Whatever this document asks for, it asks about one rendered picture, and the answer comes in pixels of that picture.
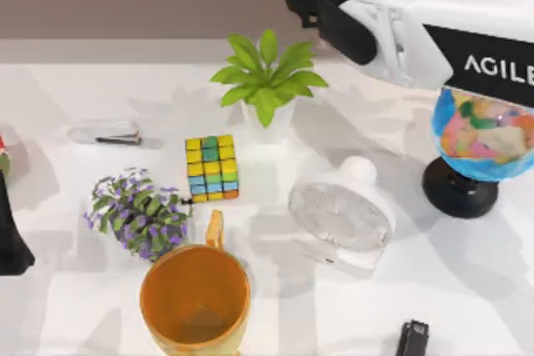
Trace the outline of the colourful puzzle cube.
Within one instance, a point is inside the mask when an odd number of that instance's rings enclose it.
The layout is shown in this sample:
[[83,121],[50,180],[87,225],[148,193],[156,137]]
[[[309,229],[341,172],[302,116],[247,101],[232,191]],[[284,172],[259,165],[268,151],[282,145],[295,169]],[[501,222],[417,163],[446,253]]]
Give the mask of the colourful puzzle cube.
[[192,203],[239,196],[239,170],[232,135],[188,138],[185,151]]

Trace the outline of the green plant in white pot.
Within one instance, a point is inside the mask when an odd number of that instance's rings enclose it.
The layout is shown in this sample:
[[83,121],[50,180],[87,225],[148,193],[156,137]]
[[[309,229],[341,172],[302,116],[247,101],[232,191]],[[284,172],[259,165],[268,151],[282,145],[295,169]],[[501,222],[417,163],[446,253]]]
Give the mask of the green plant in white pot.
[[271,29],[264,30],[257,43],[237,33],[231,33],[227,42],[233,54],[210,81],[227,88],[220,106],[239,103],[245,122],[264,143],[287,134],[299,98],[312,98],[314,88],[329,87],[314,70],[311,42],[293,43],[280,52]]

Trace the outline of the white and clear fan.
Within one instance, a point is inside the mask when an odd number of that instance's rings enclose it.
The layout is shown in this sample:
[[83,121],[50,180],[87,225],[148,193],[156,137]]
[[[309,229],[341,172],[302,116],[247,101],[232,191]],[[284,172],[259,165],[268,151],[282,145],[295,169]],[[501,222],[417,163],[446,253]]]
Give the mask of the white and clear fan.
[[336,170],[301,177],[288,209],[296,240],[323,263],[363,274],[376,269],[395,232],[395,215],[367,158],[348,157]]

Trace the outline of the purple flower plant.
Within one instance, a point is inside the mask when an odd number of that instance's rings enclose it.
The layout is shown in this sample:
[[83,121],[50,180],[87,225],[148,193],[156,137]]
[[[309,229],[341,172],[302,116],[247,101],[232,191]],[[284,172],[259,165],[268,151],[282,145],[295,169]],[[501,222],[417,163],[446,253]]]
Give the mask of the purple flower plant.
[[190,243],[193,203],[176,188],[156,185],[145,168],[126,168],[98,180],[83,219],[111,233],[131,254],[150,263]]

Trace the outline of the orange mug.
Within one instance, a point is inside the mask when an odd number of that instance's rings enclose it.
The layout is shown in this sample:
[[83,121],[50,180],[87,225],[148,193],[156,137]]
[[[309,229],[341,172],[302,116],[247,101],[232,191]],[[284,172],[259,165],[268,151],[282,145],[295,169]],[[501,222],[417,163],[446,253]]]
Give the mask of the orange mug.
[[164,356],[241,356],[250,300],[243,265],[224,249],[224,219],[217,209],[205,242],[159,258],[140,289],[141,314]]

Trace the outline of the clear stapler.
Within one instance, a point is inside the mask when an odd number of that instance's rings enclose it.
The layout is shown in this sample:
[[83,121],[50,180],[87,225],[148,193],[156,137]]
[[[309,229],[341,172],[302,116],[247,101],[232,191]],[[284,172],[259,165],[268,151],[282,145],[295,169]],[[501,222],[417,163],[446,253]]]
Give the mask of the clear stapler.
[[117,144],[138,146],[143,138],[139,126],[132,120],[93,119],[75,123],[68,136],[81,144]]

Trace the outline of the globe on black stand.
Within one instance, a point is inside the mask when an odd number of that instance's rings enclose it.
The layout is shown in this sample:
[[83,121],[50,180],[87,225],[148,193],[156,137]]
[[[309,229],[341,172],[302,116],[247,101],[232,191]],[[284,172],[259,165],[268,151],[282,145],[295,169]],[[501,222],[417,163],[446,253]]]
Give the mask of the globe on black stand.
[[443,88],[431,130],[439,157],[426,167],[422,188],[449,216],[487,214],[499,182],[534,168],[534,108]]

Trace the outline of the black stapler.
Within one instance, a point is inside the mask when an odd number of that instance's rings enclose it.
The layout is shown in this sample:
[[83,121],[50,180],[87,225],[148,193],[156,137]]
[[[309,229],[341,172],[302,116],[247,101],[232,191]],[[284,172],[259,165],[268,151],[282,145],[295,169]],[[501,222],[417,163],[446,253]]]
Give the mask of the black stapler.
[[426,356],[430,327],[417,320],[402,325],[395,356]]

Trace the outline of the red and green object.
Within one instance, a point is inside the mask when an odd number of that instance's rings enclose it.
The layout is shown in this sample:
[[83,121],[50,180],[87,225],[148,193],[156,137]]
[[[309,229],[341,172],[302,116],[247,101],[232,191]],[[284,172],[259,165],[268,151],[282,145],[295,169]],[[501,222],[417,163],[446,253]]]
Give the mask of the red and green object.
[[6,178],[9,174],[11,162],[8,156],[7,149],[5,147],[3,137],[0,135],[0,171],[3,173],[3,176]]

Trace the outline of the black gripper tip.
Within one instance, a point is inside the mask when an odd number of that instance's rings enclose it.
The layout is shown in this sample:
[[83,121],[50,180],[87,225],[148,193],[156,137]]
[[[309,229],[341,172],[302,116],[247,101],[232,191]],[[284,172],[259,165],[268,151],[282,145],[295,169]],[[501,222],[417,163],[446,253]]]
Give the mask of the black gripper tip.
[[19,276],[35,263],[13,218],[3,171],[0,169],[0,276]]

